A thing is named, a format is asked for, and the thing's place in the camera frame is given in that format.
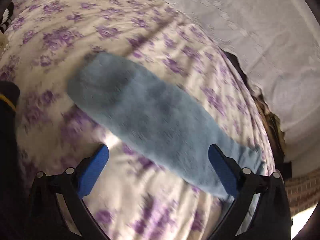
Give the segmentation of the white lace cover cloth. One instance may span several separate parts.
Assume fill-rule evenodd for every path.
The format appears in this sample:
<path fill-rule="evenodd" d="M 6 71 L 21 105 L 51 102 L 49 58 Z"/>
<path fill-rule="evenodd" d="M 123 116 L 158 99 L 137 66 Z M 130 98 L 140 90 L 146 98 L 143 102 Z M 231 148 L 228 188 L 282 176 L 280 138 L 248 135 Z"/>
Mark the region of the white lace cover cloth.
<path fill-rule="evenodd" d="M 319 161 L 319 27 L 303 0 L 165 0 L 237 56 L 281 120 L 286 158 Z"/>

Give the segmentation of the purple floral bed sheet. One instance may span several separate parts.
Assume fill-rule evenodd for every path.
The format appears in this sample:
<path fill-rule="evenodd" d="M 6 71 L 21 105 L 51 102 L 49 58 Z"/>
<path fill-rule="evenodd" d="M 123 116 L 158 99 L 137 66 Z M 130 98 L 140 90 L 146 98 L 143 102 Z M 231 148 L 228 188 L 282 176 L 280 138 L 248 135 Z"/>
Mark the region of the purple floral bed sheet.
<path fill-rule="evenodd" d="M 85 203 L 111 239 L 205 239 L 221 203 L 139 155 L 80 111 L 66 83 L 86 56 L 127 57 L 192 95 L 235 141 L 275 169 L 256 105 L 235 68 L 197 25 L 161 0 L 14 0 L 1 79 L 15 83 L 25 188 L 100 144 L 110 160 Z"/>

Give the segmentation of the light blue fleece garment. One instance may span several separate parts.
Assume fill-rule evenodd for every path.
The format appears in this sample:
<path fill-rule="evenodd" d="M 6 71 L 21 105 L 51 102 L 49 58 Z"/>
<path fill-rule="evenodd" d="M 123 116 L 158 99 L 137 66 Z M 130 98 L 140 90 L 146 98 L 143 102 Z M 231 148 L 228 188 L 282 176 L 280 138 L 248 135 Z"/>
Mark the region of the light blue fleece garment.
<path fill-rule="evenodd" d="M 228 197 L 209 161 L 212 144 L 240 167 L 264 172 L 259 147 L 237 143 L 188 93 L 124 57 L 87 60 L 68 80 L 67 94 L 127 146 L 206 193 Z"/>

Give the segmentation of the beige knitted blanket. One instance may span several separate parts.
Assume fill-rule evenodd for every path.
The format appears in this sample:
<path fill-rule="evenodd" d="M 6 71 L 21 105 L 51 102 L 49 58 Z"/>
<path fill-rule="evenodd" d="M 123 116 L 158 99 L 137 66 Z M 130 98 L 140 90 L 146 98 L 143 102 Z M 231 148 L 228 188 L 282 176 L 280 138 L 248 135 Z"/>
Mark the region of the beige knitted blanket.
<path fill-rule="evenodd" d="M 319 168 L 303 176 L 285 181 L 291 217 L 318 204 L 320 199 Z"/>

